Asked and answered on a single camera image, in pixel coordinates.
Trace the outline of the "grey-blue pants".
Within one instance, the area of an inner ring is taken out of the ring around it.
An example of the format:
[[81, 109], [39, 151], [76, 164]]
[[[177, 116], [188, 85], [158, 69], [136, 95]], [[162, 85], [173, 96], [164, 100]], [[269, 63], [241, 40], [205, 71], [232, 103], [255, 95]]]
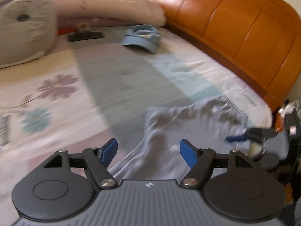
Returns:
[[222, 95], [190, 106], [151, 107], [146, 113], [141, 142], [109, 172], [118, 181], [179, 181], [189, 171], [180, 154], [182, 139], [217, 153], [237, 149], [249, 157], [254, 156], [257, 149], [251, 141], [226, 141], [226, 136], [243, 134], [247, 125], [247, 115]]

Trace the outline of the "wooden headboard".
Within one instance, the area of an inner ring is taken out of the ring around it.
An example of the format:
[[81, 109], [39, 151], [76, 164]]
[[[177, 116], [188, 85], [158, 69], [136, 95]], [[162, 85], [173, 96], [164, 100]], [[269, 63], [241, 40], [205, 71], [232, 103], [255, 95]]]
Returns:
[[223, 94], [258, 127], [281, 125], [277, 110], [300, 74], [300, 17], [283, 0], [156, 0], [166, 30], [191, 43], [189, 102]]

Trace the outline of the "patchwork bed sheet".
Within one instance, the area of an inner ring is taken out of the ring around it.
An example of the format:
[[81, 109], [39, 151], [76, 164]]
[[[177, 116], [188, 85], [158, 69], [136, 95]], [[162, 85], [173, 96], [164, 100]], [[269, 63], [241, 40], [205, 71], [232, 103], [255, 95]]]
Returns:
[[189, 42], [161, 28], [152, 54], [122, 46], [126, 30], [103, 27], [104, 38], [77, 42], [61, 35], [48, 55], [1, 70], [1, 225], [19, 218], [14, 186], [54, 152], [79, 153], [114, 138], [110, 170], [141, 142], [149, 108], [204, 100], [187, 100], [194, 72], [181, 52]]

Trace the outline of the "blue baseball cap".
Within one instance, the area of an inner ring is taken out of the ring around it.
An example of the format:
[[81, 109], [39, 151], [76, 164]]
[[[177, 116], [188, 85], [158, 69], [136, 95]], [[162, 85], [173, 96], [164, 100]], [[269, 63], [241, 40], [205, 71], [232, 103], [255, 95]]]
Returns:
[[155, 54], [161, 42], [161, 34], [158, 29], [148, 24], [140, 24], [126, 30], [121, 41], [122, 46], [135, 45]]

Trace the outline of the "black phone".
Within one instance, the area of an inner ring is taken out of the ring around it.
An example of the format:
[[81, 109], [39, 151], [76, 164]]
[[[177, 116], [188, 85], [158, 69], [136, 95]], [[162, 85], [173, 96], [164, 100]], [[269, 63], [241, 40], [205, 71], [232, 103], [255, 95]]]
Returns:
[[105, 36], [102, 32], [75, 32], [68, 35], [68, 40], [69, 42], [76, 42], [82, 40], [100, 39], [104, 37]]

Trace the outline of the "orange red object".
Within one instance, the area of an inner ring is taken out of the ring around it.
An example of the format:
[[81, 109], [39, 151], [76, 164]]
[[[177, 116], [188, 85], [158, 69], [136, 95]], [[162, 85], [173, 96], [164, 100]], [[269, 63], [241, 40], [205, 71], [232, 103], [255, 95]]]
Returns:
[[57, 35], [60, 36], [67, 33], [69, 33], [68, 29], [59, 29]]

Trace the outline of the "grey cat face cushion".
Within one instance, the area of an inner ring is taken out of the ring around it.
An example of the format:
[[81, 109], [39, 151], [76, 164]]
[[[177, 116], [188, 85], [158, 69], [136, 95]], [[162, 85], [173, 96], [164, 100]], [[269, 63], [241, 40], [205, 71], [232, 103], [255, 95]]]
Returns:
[[1, 68], [43, 57], [57, 35], [52, 0], [13, 0], [1, 9]]

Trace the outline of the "pink folded quilt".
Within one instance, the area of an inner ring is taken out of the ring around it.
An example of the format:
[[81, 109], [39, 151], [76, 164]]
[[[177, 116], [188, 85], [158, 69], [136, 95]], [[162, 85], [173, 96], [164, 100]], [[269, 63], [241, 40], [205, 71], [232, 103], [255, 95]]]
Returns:
[[52, 0], [56, 5], [58, 28], [115, 27], [166, 23], [164, 10], [156, 0]]

